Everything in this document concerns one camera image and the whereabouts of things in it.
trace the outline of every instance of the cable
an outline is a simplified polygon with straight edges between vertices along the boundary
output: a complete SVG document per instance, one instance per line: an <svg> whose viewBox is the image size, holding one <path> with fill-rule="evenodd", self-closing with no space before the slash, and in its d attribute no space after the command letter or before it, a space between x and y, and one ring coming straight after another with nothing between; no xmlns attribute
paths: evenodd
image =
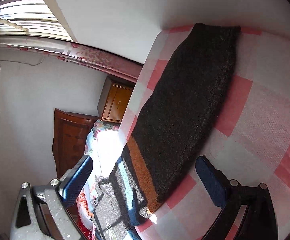
<svg viewBox="0 0 290 240"><path fill-rule="evenodd" d="M30 63L27 63L27 62L20 62L20 61L15 61L15 60L0 60L0 61L17 62L17 63L28 64L30 66L37 66L37 65L41 64L44 61L44 59L45 59L45 57L43 56L43 59L37 64L30 64Z"/></svg>

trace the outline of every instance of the pink and white tablecloth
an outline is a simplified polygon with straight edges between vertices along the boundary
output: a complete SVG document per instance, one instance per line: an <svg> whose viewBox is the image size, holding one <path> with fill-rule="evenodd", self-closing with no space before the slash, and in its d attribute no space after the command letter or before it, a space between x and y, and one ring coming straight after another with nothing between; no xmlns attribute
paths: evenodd
<svg viewBox="0 0 290 240"><path fill-rule="evenodd" d="M191 29L165 30L157 36L122 120L119 150L169 58ZM285 239L290 232L289 40L242 28L231 88L211 136L198 154L206 155L228 179L237 179L242 185L266 183L279 239ZM193 166L166 203L136 229L143 240L198 240L219 212ZM242 208L226 240L233 239L243 212Z"/></svg>

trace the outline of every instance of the bed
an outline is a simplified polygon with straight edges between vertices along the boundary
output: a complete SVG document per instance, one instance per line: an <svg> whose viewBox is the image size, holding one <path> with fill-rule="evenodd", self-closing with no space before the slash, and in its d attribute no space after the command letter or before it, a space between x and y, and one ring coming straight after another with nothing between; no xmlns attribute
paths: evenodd
<svg viewBox="0 0 290 240"><path fill-rule="evenodd" d="M86 143L86 154L95 165L91 176L109 175L169 58L191 29L164 30L157 36L119 130L98 130L100 124L93 128ZM285 239L290 233L290 41L249 28L241 32L231 87L200 154L229 179L246 186L266 183L279 239ZM93 194L90 177L77 199L80 218L89 230ZM143 240L198 240L219 212L193 166L163 206L136 230ZM226 240L234 238L243 212L242 208Z"/></svg>

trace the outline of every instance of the orange stripe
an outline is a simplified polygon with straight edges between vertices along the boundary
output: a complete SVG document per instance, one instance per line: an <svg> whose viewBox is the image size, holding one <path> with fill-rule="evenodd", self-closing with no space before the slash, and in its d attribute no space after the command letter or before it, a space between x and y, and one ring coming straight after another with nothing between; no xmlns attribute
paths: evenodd
<svg viewBox="0 0 290 240"><path fill-rule="evenodd" d="M129 138L127 146L129 148L138 183L147 200L148 211L152 214L162 205L162 203L157 202L157 193L152 182L152 176L150 175L140 149L132 136Z"/></svg>

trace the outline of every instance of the window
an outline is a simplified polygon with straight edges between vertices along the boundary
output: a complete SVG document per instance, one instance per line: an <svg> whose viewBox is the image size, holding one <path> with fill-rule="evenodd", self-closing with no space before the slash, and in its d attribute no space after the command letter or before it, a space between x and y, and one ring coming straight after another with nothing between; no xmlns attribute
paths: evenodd
<svg viewBox="0 0 290 240"><path fill-rule="evenodd" d="M0 35L13 34L72 41L43 0L2 0Z"/></svg>

